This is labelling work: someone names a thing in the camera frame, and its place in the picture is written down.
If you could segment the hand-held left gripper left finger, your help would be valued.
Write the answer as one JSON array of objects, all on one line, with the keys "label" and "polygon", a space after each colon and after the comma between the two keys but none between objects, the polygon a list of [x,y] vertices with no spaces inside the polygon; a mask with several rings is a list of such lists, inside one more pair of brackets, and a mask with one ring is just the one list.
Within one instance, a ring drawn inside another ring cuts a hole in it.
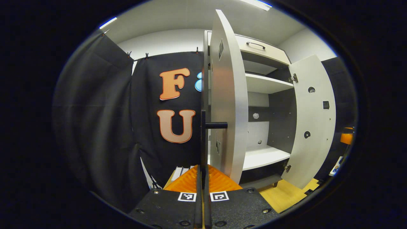
[{"label": "hand-held left gripper left finger", "polygon": [[199,229],[202,217],[202,179],[200,165],[183,174],[192,174],[195,192],[151,189],[129,213],[136,221],[154,229]]}]

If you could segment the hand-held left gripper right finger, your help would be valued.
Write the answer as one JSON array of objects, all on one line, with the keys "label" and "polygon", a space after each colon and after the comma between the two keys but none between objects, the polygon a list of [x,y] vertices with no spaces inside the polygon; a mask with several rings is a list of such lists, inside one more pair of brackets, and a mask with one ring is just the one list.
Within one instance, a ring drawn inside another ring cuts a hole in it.
[{"label": "hand-held left gripper right finger", "polygon": [[239,186],[211,165],[205,168],[203,194],[205,228],[258,228],[279,217],[256,188]]}]

